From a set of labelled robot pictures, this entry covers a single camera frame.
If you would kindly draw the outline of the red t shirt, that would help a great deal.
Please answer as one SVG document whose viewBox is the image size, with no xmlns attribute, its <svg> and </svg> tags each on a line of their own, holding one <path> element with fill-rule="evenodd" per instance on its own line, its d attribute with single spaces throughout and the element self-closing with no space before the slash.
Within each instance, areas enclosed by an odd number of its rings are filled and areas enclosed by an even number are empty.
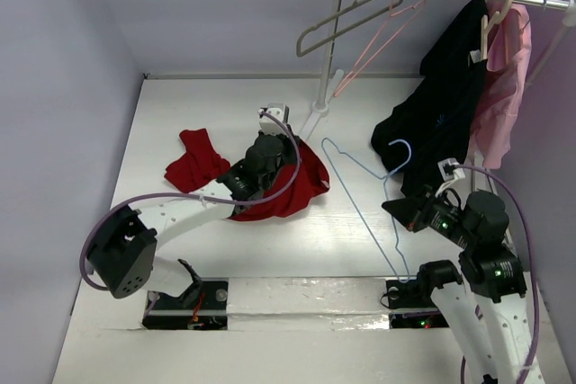
<svg viewBox="0 0 576 384">
<path fill-rule="evenodd" d="M 193 192 L 208 182 L 225 174 L 230 162 L 212 146 L 206 129 L 185 129 L 179 133 L 184 153 L 166 167 L 165 178 L 180 192 Z M 273 188 L 265 192 L 269 197 L 293 180 L 290 188 L 279 197 L 258 204 L 232 219 L 237 222 L 252 222 L 272 217 L 287 218 L 308 207 L 311 200 L 329 191 L 329 172 L 304 142 L 299 143 L 301 166 L 284 167 L 274 182 Z"/>
</svg>

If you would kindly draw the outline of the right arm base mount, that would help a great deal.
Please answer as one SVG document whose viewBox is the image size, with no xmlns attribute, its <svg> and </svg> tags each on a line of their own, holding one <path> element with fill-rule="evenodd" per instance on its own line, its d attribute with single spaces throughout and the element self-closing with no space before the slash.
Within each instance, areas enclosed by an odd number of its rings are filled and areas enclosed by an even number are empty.
<svg viewBox="0 0 576 384">
<path fill-rule="evenodd" d="M 387 280 L 380 303 L 388 310 L 391 329 L 448 328 L 439 309 L 420 294 L 415 280 Z"/>
</svg>

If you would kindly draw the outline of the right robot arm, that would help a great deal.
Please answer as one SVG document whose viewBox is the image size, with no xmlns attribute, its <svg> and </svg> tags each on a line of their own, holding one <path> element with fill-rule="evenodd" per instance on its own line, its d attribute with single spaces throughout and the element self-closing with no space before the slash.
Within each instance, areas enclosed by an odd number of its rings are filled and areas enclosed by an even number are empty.
<svg viewBox="0 0 576 384">
<path fill-rule="evenodd" d="M 487 191 L 454 205 L 447 192 L 386 201 L 383 209 L 409 232 L 430 228 L 459 246 L 458 262 L 423 263 L 415 278 L 390 281 L 388 308 L 436 308 L 454 335 L 475 383 L 541 383 L 539 325 L 527 316 L 522 263 L 504 243 L 509 215 Z"/>
</svg>

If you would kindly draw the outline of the blue wire hanger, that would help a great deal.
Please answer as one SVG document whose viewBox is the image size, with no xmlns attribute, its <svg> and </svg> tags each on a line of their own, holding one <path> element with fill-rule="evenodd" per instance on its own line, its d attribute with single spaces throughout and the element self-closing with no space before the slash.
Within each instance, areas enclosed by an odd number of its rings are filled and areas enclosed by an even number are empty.
<svg viewBox="0 0 576 384">
<path fill-rule="evenodd" d="M 346 152 L 329 137 L 319 142 L 323 159 L 331 174 L 349 200 L 361 224 L 383 259 L 387 272 L 400 283 L 407 283 L 413 276 L 406 255 L 401 251 L 401 236 L 397 224 L 390 216 L 377 222 L 374 216 L 382 212 L 382 201 L 387 197 L 384 181 L 387 174 L 378 175 Z"/>
</svg>

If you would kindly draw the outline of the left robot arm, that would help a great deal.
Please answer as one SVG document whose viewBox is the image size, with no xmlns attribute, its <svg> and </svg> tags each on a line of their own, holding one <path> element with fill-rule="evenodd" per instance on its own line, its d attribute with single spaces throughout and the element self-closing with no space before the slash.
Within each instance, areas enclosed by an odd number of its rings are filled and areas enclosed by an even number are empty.
<svg viewBox="0 0 576 384">
<path fill-rule="evenodd" d="M 86 239 L 79 259 L 82 279 L 116 299 L 155 291 L 179 308 L 194 308 L 203 293 L 202 278 L 186 260 L 167 260 L 158 250 L 205 224 L 271 201 L 265 193 L 277 185 L 279 174 L 302 164 L 299 144 L 291 132 L 260 132 L 243 159 L 202 188 L 160 193 L 159 204 L 140 209 L 133 206 L 136 198 L 121 202 Z"/>
</svg>

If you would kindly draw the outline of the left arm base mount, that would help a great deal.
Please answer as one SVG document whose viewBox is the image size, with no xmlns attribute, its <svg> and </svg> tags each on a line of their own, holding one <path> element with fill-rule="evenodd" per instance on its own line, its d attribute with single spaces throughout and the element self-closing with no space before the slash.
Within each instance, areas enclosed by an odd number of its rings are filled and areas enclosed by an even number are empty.
<svg viewBox="0 0 576 384">
<path fill-rule="evenodd" d="M 154 293 L 148 300 L 142 325 L 148 330 L 226 330 L 229 280 L 204 280 L 188 262 L 178 262 L 189 273 L 192 284 L 176 298 Z"/>
</svg>

